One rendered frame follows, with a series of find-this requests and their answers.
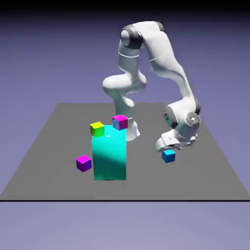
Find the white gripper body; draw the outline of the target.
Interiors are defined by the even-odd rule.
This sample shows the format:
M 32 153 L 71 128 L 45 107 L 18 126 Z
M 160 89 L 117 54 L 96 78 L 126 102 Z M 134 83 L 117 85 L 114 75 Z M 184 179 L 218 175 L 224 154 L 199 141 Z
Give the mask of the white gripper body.
M 182 149 L 193 144 L 193 137 L 186 139 L 175 129 L 165 132 L 156 142 L 156 150 L 164 152 L 169 149 Z

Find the small magenta and purple cube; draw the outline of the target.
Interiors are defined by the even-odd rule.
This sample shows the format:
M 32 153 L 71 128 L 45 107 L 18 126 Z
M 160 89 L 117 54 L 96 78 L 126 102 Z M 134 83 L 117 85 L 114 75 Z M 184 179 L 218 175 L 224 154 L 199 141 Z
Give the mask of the small magenta and purple cube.
M 76 167 L 81 172 L 90 170 L 92 168 L 91 158 L 87 155 L 76 158 Z

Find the small magenta and blue cube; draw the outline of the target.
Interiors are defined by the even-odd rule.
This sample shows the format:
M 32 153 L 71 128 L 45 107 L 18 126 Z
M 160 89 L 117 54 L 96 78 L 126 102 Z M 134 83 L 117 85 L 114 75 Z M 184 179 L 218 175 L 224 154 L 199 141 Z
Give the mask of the small magenta and blue cube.
M 116 115 L 112 118 L 112 125 L 117 130 L 128 128 L 128 117 L 124 115 Z

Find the large cyan box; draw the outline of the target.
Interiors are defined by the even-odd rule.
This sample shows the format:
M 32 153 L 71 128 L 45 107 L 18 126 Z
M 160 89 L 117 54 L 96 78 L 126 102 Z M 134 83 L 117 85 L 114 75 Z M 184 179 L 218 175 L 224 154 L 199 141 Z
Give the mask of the large cyan box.
M 104 135 L 93 137 L 92 159 L 95 181 L 126 179 L 126 129 L 104 126 Z

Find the small yellow cube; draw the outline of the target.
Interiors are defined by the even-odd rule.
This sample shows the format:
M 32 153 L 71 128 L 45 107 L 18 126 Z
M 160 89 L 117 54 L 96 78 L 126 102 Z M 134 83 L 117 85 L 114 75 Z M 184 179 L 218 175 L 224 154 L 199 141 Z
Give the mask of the small yellow cube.
M 104 136 L 104 124 L 101 122 L 95 122 L 90 124 L 90 134 L 93 137 Z

